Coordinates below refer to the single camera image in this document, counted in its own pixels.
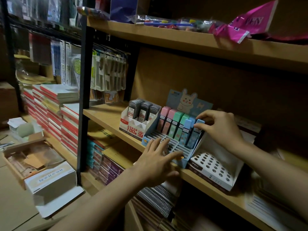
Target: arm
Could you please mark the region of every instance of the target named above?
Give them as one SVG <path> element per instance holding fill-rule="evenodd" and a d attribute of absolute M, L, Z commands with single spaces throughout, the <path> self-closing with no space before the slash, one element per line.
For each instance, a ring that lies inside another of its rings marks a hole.
<path fill-rule="evenodd" d="M 151 140 L 133 167 L 126 169 L 108 186 L 99 191 L 81 208 L 65 217 L 50 231 L 94 231 L 105 230 L 125 204 L 145 186 L 153 187 L 168 177 L 178 176 L 172 171 L 170 161 L 183 152 L 175 151 L 163 155 L 169 140 Z"/>
<path fill-rule="evenodd" d="M 222 147 L 252 167 L 287 198 L 290 205 L 308 221 L 308 174 L 246 142 L 232 113 L 206 110 L 196 119 L 209 117 L 214 119 L 212 126 L 206 124 L 194 126 L 208 132 Z"/>

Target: person's right hand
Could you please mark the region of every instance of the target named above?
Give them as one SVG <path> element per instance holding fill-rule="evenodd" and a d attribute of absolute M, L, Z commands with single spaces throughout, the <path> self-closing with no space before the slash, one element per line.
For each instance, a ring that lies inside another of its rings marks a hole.
<path fill-rule="evenodd" d="M 206 110 L 200 113 L 196 119 L 213 118 L 214 124 L 194 124 L 195 128 L 201 129 L 209 133 L 209 135 L 222 147 L 233 152 L 237 147 L 244 143 L 243 136 L 237 127 L 233 113 L 226 113 L 216 110 Z"/>

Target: green highlighter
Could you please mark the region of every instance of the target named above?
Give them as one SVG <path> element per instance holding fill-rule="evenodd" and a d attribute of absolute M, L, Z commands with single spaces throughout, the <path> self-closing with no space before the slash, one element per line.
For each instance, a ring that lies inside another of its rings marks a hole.
<path fill-rule="evenodd" d="M 170 130 L 169 130 L 169 134 L 168 134 L 168 136 L 169 136 L 170 138 L 173 138 L 173 137 L 174 137 L 174 135 L 175 135 L 175 130 L 176 130 L 177 126 L 178 126 L 179 121 L 180 121 L 181 118 L 183 117 L 183 115 L 184 115 L 184 113 L 182 113 L 182 112 L 180 112 L 180 111 L 178 111 L 178 112 L 176 112 L 176 113 L 174 114 L 173 119 L 172 119 L 172 122 L 171 122 L 171 127 L 170 127 Z"/>
<path fill-rule="evenodd" d="M 179 127 L 178 127 L 178 129 L 177 129 L 177 131 L 176 131 L 175 136 L 174 136 L 174 139 L 175 139 L 176 141 L 179 141 L 179 140 L 180 140 L 180 137 L 181 137 L 182 132 L 183 132 L 184 123 L 185 123 L 186 119 L 188 119 L 188 118 L 189 118 L 189 115 L 187 115 L 187 114 L 184 114 L 184 115 L 183 115 L 183 117 L 182 117 L 182 119 L 181 119 L 181 121 L 180 121 L 180 125 L 179 125 Z"/>

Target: hand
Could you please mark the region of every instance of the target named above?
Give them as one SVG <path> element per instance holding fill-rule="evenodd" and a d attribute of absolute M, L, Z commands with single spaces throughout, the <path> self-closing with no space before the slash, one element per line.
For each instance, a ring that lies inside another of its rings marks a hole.
<path fill-rule="evenodd" d="M 218 144 L 230 152 L 235 151 L 244 143 L 243 136 L 237 127 L 233 113 L 206 110 L 199 114 L 196 119 L 213 118 L 214 124 L 194 124 L 194 127 L 206 131 Z"/>
<path fill-rule="evenodd" d="M 171 169 L 170 162 L 183 155 L 182 151 L 174 151 L 164 156 L 163 151 L 168 148 L 170 139 L 161 142 L 161 138 L 151 140 L 142 155 L 134 164 L 143 186 L 153 187 L 162 184 L 168 177 L 179 176 L 178 171 Z"/>

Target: black metal post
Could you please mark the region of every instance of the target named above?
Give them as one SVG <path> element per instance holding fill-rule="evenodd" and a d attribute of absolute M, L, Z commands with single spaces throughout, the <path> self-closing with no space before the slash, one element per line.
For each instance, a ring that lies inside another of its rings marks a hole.
<path fill-rule="evenodd" d="M 94 8 L 95 0 L 83 0 L 83 5 Z M 92 51 L 94 29 L 87 27 L 87 17 L 82 16 L 81 36 L 81 73 L 79 94 L 79 128 L 78 128 L 78 151 L 77 151 L 77 183 L 81 184 L 81 172 L 86 167 L 87 157 L 87 133 L 89 118 L 83 115 L 83 110 L 89 108 L 90 83 L 92 67 Z"/>
<path fill-rule="evenodd" d="M 18 82 L 15 76 L 15 58 L 14 58 L 14 45 L 12 39 L 12 32 L 10 27 L 10 20 L 7 11 L 7 0 L 0 0 L 1 4 L 1 20 L 2 26 L 4 30 L 4 36 L 6 40 L 6 47 L 7 47 L 7 55 L 10 62 L 10 74 L 6 78 L 6 81 L 15 88 L 17 102 L 18 102 L 18 109 L 20 112 L 23 112 L 22 100 L 20 97 L 20 89 L 18 86 Z"/>
<path fill-rule="evenodd" d="M 125 101 L 130 101 L 131 99 L 139 50 L 140 47 L 136 45 L 131 49 L 131 54 L 128 56 L 128 71 L 126 76 L 126 89 L 124 93 Z"/>

